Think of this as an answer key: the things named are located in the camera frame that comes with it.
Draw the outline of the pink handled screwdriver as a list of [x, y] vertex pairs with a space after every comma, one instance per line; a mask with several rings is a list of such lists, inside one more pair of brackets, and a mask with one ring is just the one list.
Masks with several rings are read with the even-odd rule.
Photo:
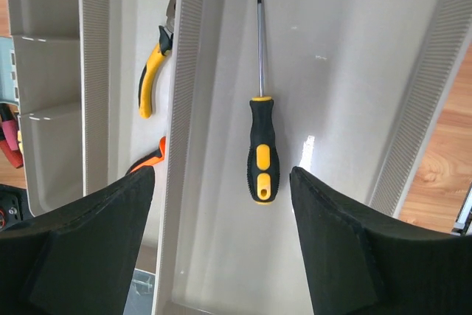
[[1, 127], [12, 151], [20, 150], [18, 144], [18, 121], [8, 104], [1, 103]]

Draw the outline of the grey plastic tool box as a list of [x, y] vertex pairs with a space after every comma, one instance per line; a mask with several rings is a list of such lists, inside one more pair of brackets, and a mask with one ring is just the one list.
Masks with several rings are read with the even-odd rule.
[[8, 0], [29, 210], [113, 184], [165, 136], [135, 265], [152, 263], [152, 313], [311, 314], [291, 171], [397, 216], [471, 42], [471, 0], [263, 0], [268, 205], [246, 178], [257, 0], [176, 0], [144, 119], [168, 2]]

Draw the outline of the yellow handled pliers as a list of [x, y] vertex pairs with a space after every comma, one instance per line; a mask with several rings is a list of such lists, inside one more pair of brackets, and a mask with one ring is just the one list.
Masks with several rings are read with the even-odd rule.
[[165, 58], [173, 49], [175, 32], [176, 0], [169, 0], [166, 10], [166, 22], [159, 25], [159, 41], [149, 55], [139, 79], [138, 108], [141, 118], [150, 118], [152, 109], [152, 90], [156, 74]]

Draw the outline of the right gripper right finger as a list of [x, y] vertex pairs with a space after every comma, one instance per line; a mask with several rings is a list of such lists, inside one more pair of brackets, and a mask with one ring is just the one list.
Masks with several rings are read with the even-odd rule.
[[384, 215], [301, 167], [291, 200], [315, 314], [469, 314], [471, 237]]

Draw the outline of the short yellow black screwdriver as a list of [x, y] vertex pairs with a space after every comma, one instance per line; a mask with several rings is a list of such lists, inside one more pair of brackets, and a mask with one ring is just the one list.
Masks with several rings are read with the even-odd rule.
[[257, 0], [259, 95], [249, 102], [251, 129], [246, 178], [253, 200], [258, 204], [268, 205], [275, 200], [280, 186], [280, 160], [272, 119], [274, 100], [265, 95], [264, 32], [263, 0]]

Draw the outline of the orange handled pliers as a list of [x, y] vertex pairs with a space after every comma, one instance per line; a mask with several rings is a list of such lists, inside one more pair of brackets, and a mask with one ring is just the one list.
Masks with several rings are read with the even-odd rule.
[[153, 150], [146, 156], [143, 156], [142, 158], [136, 160], [126, 171], [126, 175], [138, 170], [141, 167], [147, 167], [147, 166], [154, 166], [157, 165], [160, 162], [164, 161], [165, 158], [165, 147], [166, 147], [166, 137], [163, 136], [159, 140], [159, 145], [157, 149]]

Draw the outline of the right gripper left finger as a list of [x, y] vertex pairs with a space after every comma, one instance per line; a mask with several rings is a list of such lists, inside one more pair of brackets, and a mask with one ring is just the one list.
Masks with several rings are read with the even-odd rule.
[[1, 313], [122, 314], [154, 184], [142, 167], [1, 232]]

